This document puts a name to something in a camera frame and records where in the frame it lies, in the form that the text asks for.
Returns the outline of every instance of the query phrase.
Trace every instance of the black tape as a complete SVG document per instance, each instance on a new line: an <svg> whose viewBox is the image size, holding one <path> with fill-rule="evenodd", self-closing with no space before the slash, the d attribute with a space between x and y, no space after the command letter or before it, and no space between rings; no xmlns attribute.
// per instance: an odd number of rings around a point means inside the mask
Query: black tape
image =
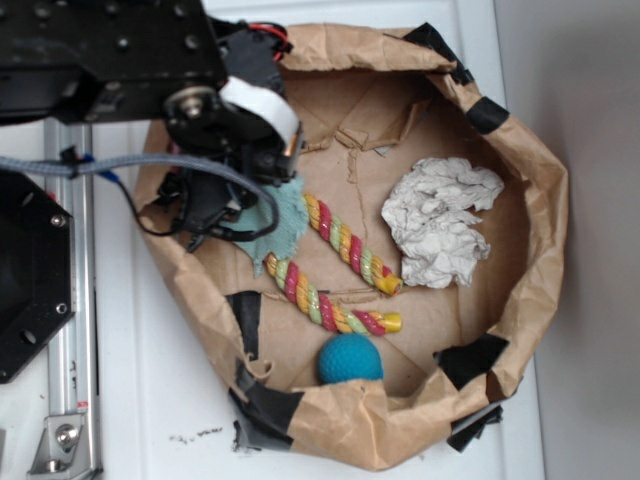
<svg viewBox="0 0 640 480"><path fill-rule="evenodd" d="M471 72L464 68L464 65L456 56L456 54L453 53L453 50L449 48L449 45L447 45L447 43L444 41L444 38L442 38L440 32L433 28L431 24L425 23L424 25L419 26L415 30L412 30L407 35L405 35L403 39L408 42L415 43L416 45L428 47L450 62L456 62L456 68L449 72L456 83L467 85L468 83L474 81Z"/></svg>
<svg viewBox="0 0 640 480"><path fill-rule="evenodd" d="M481 135L487 135L502 126L509 118L509 111L488 97L482 97L467 112L467 121Z"/></svg>
<svg viewBox="0 0 640 480"><path fill-rule="evenodd" d="M238 366L236 382L249 400L244 402L233 390L229 392L238 414L238 445L288 450L293 439L287 430L304 394L265 387L255 381L242 363Z"/></svg>
<svg viewBox="0 0 640 480"><path fill-rule="evenodd" d="M500 423L502 414L503 410L500 405L491 404L474 415L454 422L451 425L454 434L447 439L447 443L454 450L462 453L473 439L480 438L487 425Z"/></svg>
<svg viewBox="0 0 640 480"><path fill-rule="evenodd" d="M451 347L434 353L433 357L451 383L461 390L478 375L488 373L507 345L507 340L485 333L469 345Z"/></svg>
<svg viewBox="0 0 640 480"><path fill-rule="evenodd" d="M227 301L231 305L244 343L244 353L258 358L259 339L258 327L260 326L260 304L262 296L258 292L240 292L228 295Z"/></svg>

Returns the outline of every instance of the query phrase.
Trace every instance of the screw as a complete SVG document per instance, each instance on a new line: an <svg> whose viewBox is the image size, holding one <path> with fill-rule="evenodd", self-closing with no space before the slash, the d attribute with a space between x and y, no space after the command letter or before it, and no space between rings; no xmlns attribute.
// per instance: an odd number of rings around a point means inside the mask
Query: screw
<svg viewBox="0 0 640 480"><path fill-rule="evenodd" d="M44 469L47 473L59 472L63 469L62 462L57 458L48 460L47 463L44 464Z"/></svg>
<svg viewBox="0 0 640 480"><path fill-rule="evenodd" d="M56 440L62 448L71 448L78 443L78 429L73 425L64 424L56 430Z"/></svg>
<svg viewBox="0 0 640 480"><path fill-rule="evenodd" d="M27 193L24 198L22 199L22 203L20 204L21 207L26 207L27 205L29 205L31 203L31 200L33 200L34 197L34 193L33 192L29 192Z"/></svg>
<svg viewBox="0 0 640 480"><path fill-rule="evenodd" d="M36 17L38 17L40 20L49 20L53 15L51 7L44 2L36 3L36 5L33 7L33 13L35 13Z"/></svg>
<svg viewBox="0 0 640 480"><path fill-rule="evenodd" d="M173 7L173 13L176 14L178 18L184 18L187 16L187 7L185 7L182 3L176 3Z"/></svg>
<svg viewBox="0 0 640 480"><path fill-rule="evenodd" d="M104 4L104 11L107 12L107 15L115 17L120 13L120 5L118 5L118 2L111 0Z"/></svg>
<svg viewBox="0 0 640 480"><path fill-rule="evenodd" d="M202 115L202 102L197 98L188 98L180 108L184 112L184 114L190 118L191 120L195 120L196 118L200 118Z"/></svg>
<svg viewBox="0 0 640 480"><path fill-rule="evenodd" d="M127 37L118 37L116 39L116 48L121 52L126 52L131 47Z"/></svg>
<svg viewBox="0 0 640 480"><path fill-rule="evenodd" d="M67 224L67 219L64 215L54 215L51 217L51 225L56 228L62 228Z"/></svg>
<svg viewBox="0 0 640 480"><path fill-rule="evenodd" d="M270 153L265 153L262 156L262 165L265 167L272 167L274 163L276 163L276 157L274 157Z"/></svg>
<svg viewBox="0 0 640 480"><path fill-rule="evenodd" d="M106 88L110 92L115 92L116 90L120 90L122 84L120 82L109 82L105 85Z"/></svg>
<svg viewBox="0 0 640 480"><path fill-rule="evenodd" d="M195 35L187 35L184 39L184 44L191 51L195 51L200 48L200 40L198 40L198 37Z"/></svg>

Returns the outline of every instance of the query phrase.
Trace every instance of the dog toy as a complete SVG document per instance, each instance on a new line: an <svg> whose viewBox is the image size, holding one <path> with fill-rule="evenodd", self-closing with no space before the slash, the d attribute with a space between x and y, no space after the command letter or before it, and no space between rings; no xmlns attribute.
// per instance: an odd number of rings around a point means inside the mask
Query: dog toy
<svg viewBox="0 0 640 480"><path fill-rule="evenodd" d="M333 215L329 207L313 195L305 194L303 198L311 227L331 244L344 263L381 292L390 296L400 292L402 279L394 275L380 257L374 255L359 237L351 233L349 225Z"/></svg>
<svg viewBox="0 0 640 480"><path fill-rule="evenodd" d="M307 276L291 259L278 260L273 253L265 258L267 271L276 280L278 288L298 309L308 315L312 322L327 330L340 333L384 335L398 332L402 328L402 317L398 313L350 311L335 305L324 293L311 285Z"/></svg>
<svg viewBox="0 0 640 480"><path fill-rule="evenodd" d="M382 360L376 346L361 335L340 335L324 344L318 357L322 383L347 382L361 378L381 380Z"/></svg>

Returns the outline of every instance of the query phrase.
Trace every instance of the teal cloth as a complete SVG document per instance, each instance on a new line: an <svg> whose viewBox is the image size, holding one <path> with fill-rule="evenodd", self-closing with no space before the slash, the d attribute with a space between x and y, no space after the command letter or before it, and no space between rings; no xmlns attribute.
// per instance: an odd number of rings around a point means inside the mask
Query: teal cloth
<svg viewBox="0 0 640 480"><path fill-rule="evenodd" d="M280 222L278 227L268 235L253 242L236 242L253 260L253 273L257 277L262 273L264 258L271 252L278 259L293 257L298 248L298 240L307 230L309 213L302 198L304 180L300 175L280 187L266 186L278 204ZM262 200L245 210L235 223L224 222L234 230L258 230L271 221L271 209Z"/></svg>

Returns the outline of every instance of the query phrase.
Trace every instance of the red wire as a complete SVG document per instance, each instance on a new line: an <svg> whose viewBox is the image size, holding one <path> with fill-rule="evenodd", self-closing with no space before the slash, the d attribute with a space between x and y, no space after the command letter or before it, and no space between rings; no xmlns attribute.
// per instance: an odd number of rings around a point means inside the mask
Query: red wire
<svg viewBox="0 0 640 480"><path fill-rule="evenodd" d="M287 35L283 31L278 30L275 27L262 25L260 23L250 23L249 28L251 30L260 30L262 32L270 33L271 35L275 35L282 41L282 48L285 48L287 45L289 45L289 39L287 38ZM277 62L282 59L283 55L284 54L282 52L276 52L276 54L273 56L273 59Z"/></svg>

